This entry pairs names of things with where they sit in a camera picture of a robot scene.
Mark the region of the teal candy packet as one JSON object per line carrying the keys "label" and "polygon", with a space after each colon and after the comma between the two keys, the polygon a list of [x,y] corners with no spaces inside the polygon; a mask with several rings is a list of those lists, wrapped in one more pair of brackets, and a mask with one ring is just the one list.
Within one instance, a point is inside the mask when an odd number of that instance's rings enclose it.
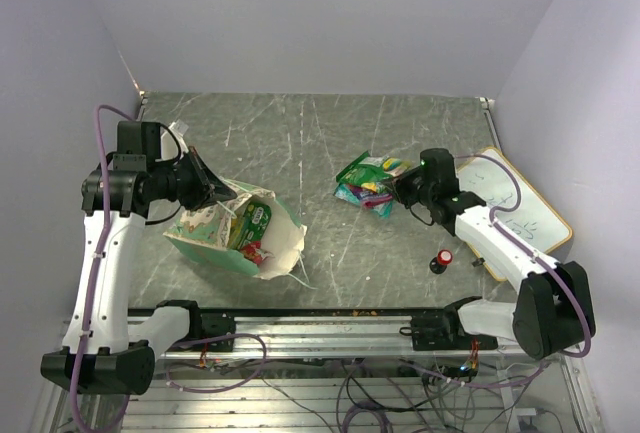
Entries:
{"label": "teal candy packet", "polygon": [[388,193],[376,193],[350,184],[339,184],[333,195],[352,205],[372,211],[381,218],[388,218],[392,211],[393,198]]}

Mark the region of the green fruit candy packet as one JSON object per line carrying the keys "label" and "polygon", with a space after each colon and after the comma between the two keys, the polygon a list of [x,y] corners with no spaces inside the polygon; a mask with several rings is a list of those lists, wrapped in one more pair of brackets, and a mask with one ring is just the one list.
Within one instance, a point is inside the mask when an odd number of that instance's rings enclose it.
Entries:
{"label": "green fruit candy packet", "polygon": [[411,166],[407,160],[389,155],[371,156],[365,151],[336,175],[336,182],[382,193],[387,190],[387,180],[408,171]]}

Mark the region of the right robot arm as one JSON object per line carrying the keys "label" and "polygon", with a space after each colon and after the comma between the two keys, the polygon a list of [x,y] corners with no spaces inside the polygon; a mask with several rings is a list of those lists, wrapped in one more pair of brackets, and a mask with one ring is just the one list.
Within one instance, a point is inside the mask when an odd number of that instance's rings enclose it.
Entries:
{"label": "right robot arm", "polygon": [[488,206],[476,193],[462,190],[448,150],[422,151],[418,166],[383,183],[405,208],[426,207],[432,224],[472,247],[517,294],[513,303],[458,303],[456,315],[440,326],[448,346],[463,348],[484,335],[514,341],[536,360],[590,353],[596,324],[586,270],[534,248],[498,218],[501,206]]}

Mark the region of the green patterned paper bag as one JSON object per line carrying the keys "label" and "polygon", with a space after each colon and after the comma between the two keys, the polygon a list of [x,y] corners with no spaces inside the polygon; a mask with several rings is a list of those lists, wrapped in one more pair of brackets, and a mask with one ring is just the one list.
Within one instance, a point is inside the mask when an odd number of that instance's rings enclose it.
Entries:
{"label": "green patterned paper bag", "polygon": [[237,197],[185,211],[164,237],[188,259],[272,280],[302,259],[307,227],[272,190],[227,179]]}

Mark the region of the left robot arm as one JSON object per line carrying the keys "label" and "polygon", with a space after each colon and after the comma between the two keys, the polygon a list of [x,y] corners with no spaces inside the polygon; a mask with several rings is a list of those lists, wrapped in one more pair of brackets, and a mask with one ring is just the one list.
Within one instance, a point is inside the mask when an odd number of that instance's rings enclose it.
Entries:
{"label": "left robot arm", "polygon": [[158,122],[122,121],[117,148],[83,182],[83,266],[68,330],[60,350],[41,360],[41,374],[76,394],[140,395],[155,363],[172,346],[192,350],[203,340],[193,300],[165,300],[137,325],[128,322],[131,271],[153,202],[177,202],[198,211],[236,198],[194,147],[162,151]]}

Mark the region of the purple berries candy packet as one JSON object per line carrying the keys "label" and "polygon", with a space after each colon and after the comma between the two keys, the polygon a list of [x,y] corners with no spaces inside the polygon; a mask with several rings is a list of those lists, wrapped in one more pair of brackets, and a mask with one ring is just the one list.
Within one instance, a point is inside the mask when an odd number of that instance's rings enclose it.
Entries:
{"label": "purple berries candy packet", "polygon": [[387,191],[377,192],[366,188],[358,188],[355,195],[360,205],[368,209],[373,209],[380,204],[386,204],[393,200],[393,196]]}

